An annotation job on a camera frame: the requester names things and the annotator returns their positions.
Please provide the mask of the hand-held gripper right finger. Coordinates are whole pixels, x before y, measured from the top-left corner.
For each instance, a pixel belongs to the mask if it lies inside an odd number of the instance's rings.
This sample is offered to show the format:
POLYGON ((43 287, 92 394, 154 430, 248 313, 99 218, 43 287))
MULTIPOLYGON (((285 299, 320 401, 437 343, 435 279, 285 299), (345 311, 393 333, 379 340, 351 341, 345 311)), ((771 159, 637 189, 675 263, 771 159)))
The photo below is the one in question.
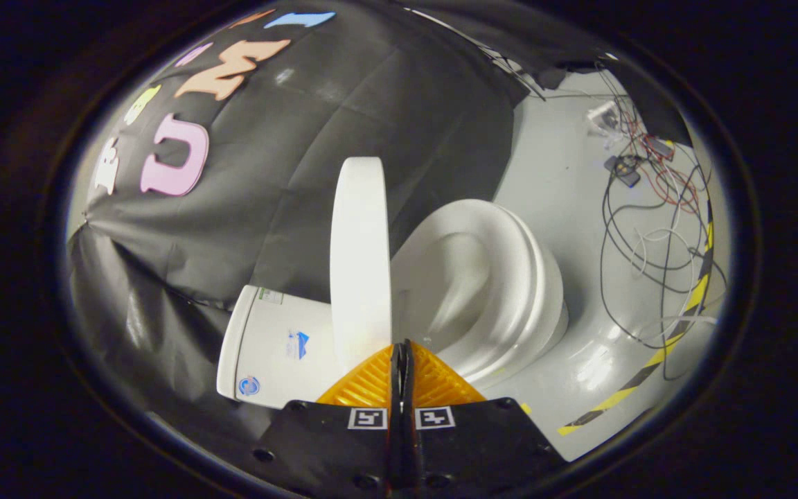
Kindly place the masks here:
POLYGON ((422 345, 402 345, 402 495, 519 496, 567 466, 511 397, 487 399, 422 345))

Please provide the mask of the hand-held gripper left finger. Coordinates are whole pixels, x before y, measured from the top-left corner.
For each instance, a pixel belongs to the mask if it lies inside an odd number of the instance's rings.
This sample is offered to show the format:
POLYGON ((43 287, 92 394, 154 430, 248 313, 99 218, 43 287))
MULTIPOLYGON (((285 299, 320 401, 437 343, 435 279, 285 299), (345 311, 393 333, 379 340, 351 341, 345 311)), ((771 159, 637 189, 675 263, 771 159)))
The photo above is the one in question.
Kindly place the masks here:
POLYGON ((391 345, 351 373, 385 383, 385 401, 335 405, 291 400, 254 446, 254 474, 308 498, 390 498, 405 471, 407 347, 391 345))

